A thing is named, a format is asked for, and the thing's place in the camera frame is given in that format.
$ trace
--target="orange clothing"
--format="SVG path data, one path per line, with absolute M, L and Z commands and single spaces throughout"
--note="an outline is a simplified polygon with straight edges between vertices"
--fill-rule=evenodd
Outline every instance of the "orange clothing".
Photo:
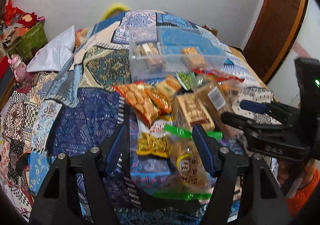
M 294 215 L 296 215 L 296 213 L 298 213 L 299 210 L 307 202 L 307 200 L 311 196 L 313 190 L 318 185 L 318 181 L 319 180 L 320 180 L 320 172 L 319 172 L 318 169 L 316 169 L 312 181 L 307 186 L 305 186 L 301 190 L 297 190 L 296 195 L 294 196 L 294 198 L 285 199 L 287 204 L 288 204 L 289 211 L 290 211 L 292 217 Z

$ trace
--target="yellow fuzzy object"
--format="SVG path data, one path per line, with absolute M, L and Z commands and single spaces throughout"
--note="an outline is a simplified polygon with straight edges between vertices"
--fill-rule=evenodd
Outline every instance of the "yellow fuzzy object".
M 129 10 L 130 10 L 130 8 L 128 6 L 126 6 L 122 3 L 115 3 L 115 4 L 111 5 L 108 8 L 108 10 L 106 10 L 106 12 L 103 14 L 100 21 L 102 22 L 105 19 L 108 19 L 108 18 L 115 16 L 117 13 L 129 11 Z

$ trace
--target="door frame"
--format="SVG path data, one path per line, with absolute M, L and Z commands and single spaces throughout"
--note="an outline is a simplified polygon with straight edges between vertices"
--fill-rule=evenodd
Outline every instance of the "door frame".
M 246 48 L 250 47 L 252 41 L 254 40 L 254 36 L 255 36 L 255 34 L 256 34 L 257 30 L 258 30 L 259 24 L 260 24 L 260 22 L 262 20 L 262 16 L 263 16 L 264 11 L 266 9 L 267 2 L 268 2 L 268 0 L 264 0 L 263 1 L 263 5 L 261 7 L 257 22 L 256 22 L 256 24 L 255 24 L 255 26 L 254 26 L 254 28 L 253 28 L 253 30 L 251 32 L 251 35 L 249 37 L 249 40 L 248 40 L 248 42 L 247 42 L 247 44 L 246 44 L 246 46 L 244 48 L 244 52 L 243 52 L 244 56 L 249 55 L 249 54 L 246 54 Z M 274 74 L 280 68 L 282 62 L 285 60 L 287 54 L 289 53 L 293 43 L 295 42 L 295 40 L 297 38 L 298 33 L 300 31 L 300 28 L 301 28 L 301 25 L 302 25 L 302 22 L 303 22 L 305 13 L 306 13 L 307 6 L 308 6 L 308 0 L 301 0 L 300 1 L 298 13 L 297 13 L 297 16 L 295 18 L 293 27 L 292 27 L 292 29 L 291 29 L 291 31 L 289 33 L 289 36 L 288 36 L 286 42 L 283 45 L 280 53 L 278 54 L 276 60 L 274 61 L 274 63 L 272 64 L 271 68 L 268 70 L 266 75 L 262 78 L 262 81 L 264 83 L 267 84 L 271 80 L 271 78 L 274 76 Z

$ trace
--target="transparent plastic box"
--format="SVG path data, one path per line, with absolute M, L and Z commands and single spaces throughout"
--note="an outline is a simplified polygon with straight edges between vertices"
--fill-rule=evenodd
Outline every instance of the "transparent plastic box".
M 187 73 L 198 68 L 220 70 L 227 58 L 226 53 L 202 36 L 198 29 L 130 28 L 129 36 L 133 82 L 175 76 L 176 72 Z M 182 54 L 190 50 L 199 54 Z

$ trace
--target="silver screw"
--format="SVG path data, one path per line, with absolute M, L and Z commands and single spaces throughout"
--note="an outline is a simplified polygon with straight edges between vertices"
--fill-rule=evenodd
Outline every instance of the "silver screw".
M 90 152 L 91 153 L 97 153 L 97 152 L 99 152 L 99 148 L 95 146 L 95 147 L 90 149 Z
M 226 148 L 226 147 L 222 147 L 222 148 L 220 148 L 220 152 L 222 152 L 222 153 L 228 153 L 228 152 L 229 152 L 229 149 Z
M 261 159 L 262 159 L 262 155 L 259 154 L 259 153 L 255 153 L 255 154 L 253 155 L 253 157 L 254 157 L 255 159 L 257 159 L 257 160 L 261 160 Z
M 256 132 L 252 132 L 251 135 L 255 138 L 258 138 L 258 134 Z
M 62 160 L 66 157 L 66 154 L 64 152 L 58 154 L 58 159 Z

